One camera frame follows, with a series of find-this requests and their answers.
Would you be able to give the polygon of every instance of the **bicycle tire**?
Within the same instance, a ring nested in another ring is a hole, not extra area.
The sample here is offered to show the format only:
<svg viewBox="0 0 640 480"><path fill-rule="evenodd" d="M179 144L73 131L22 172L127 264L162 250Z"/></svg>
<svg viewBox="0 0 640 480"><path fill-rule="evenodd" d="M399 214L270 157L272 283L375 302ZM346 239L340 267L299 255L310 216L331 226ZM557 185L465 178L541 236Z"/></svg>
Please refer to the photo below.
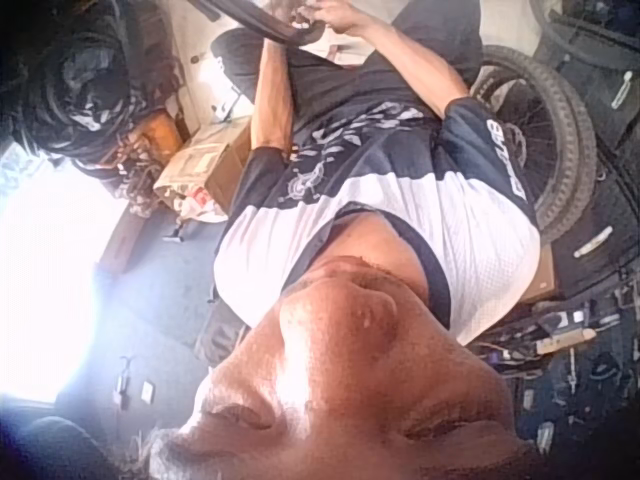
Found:
<svg viewBox="0 0 640 480"><path fill-rule="evenodd" d="M206 11L217 9L258 35L289 46L303 46L320 40L325 24L314 22L309 28L298 29L281 22L250 0L194 0Z"/></svg>
<svg viewBox="0 0 640 480"><path fill-rule="evenodd" d="M568 204L578 182L580 140L572 107L557 73L550 68L508 47L488 45L483 53L483 66L511 71L534 87L552 120L558 161L535 205L538 225L544 232ZM504 81L498 76L489 75L474 86L474 96L488 103L502 85Z"/></svg>
<svg viewBox="0 0 640 480"><path fill-rule="evenodd" d="M533 17L536 19L536 22L538 22L538 25L540 25L543 35L549 38L549 40L558 45L560 48L565 50L569 55L573 56L575 59L583 63L586 63L587 65L598 68L620 71L630 70L632 72L640 69L637 63L630 61L620 61L615 59L615 57L599 58L571 45L571 43L565 40L562 35L560 35L553 28L553 25L547 21L547 17L545 16L541 2L542 0L529 0L529 5L531 6Z"/></svg>
<svg viewBox="0 0 640 480"><path fill-rule="evenodd" d="M558 217L547 226L543 234L543 241L547 243L562 237L580 219L593 196L598 170L596 132L587 107L567 80L558 75L558 81L571 104L573 116L578 126L581 161L578 183L572 198Z"/></svg>

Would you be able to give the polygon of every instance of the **neck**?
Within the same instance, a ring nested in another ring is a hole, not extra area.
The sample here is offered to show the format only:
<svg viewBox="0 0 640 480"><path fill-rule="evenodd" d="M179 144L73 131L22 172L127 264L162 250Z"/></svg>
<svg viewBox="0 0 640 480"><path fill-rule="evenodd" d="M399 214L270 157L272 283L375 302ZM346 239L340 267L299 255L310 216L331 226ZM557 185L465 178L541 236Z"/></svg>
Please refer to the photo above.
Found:
<svg viewBox="0 0 640 480"><path fill-rule="evenodd" d="M358 257L404 282L425 303L429 283L415 251L377 213L359 213L338 221L314 263L332 257Z"/></svg>

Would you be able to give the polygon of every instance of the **closed eye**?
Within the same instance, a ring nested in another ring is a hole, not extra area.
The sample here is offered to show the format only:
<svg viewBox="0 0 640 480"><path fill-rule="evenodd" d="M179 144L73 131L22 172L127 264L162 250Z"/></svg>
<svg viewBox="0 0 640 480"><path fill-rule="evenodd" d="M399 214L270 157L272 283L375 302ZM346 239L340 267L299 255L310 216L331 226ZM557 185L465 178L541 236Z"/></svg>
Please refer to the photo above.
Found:
<svg viewBox="0 0 640 480"><path fill-rule="evenodd" d="M254 430L268 430L271 424L265 421L260 414L244 405L226 405L213 412L205 412L215 421L223 421L251 428Z"/></svg>

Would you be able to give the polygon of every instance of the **black shorts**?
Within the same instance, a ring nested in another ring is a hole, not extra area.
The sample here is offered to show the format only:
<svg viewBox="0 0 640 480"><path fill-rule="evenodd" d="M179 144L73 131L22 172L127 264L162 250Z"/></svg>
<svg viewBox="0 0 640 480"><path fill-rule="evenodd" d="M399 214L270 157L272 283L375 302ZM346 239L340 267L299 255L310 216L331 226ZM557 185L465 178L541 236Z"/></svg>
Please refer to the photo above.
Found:
<svg viewBox="0 0 640 480"><path fill-rule="evenodd" d="M479 0L412 0L393 26L433 50L471 86L482 63ZM263 39L244 28L220 35L211 45L225 75L255 100ZM424 106L395 68L378 52L355 69L345 69L312 53L288 51L295 108L296 141L319 119L343 107L366 107L385 101Z"/></svg>

